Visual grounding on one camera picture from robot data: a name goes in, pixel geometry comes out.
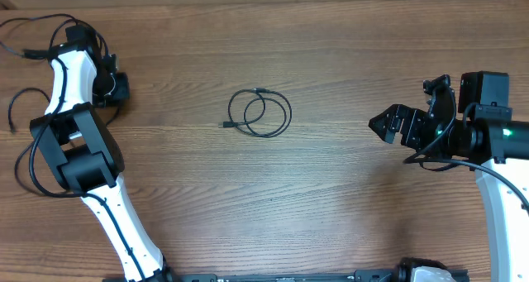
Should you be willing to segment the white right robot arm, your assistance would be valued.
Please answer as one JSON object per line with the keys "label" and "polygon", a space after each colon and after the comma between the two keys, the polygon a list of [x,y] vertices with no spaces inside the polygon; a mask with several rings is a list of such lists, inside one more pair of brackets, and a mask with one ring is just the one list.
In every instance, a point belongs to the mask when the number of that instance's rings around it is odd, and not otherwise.
{"label": "white right robot arm", "polygon": [[481,194],[493,281],[528,279],[528,124],[515,121],[508,105],[509,76],[462,75],[458,92],[444,74],[423,83],[426,111],[393,104],[369,120],[391,143],[414,149],[404,164],[443,172],[457,166],[475,174]]}

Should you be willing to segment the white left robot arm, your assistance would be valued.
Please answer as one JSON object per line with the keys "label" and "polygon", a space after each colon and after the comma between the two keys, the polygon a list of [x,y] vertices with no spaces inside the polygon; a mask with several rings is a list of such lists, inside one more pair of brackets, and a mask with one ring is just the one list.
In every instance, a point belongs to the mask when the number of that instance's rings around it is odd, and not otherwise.
{"label": "white left robot arm", "polygon": [[174,281],[161,250],[141,224],[126,191],[121,150],[97,114],[130,97],[117,57],[90,25],[66,28],[67,41],[43,55],[54,71],[48,108],[30,123],[32,154],[40,152],[63,198],[80,198],[116,251],[125,281]]}

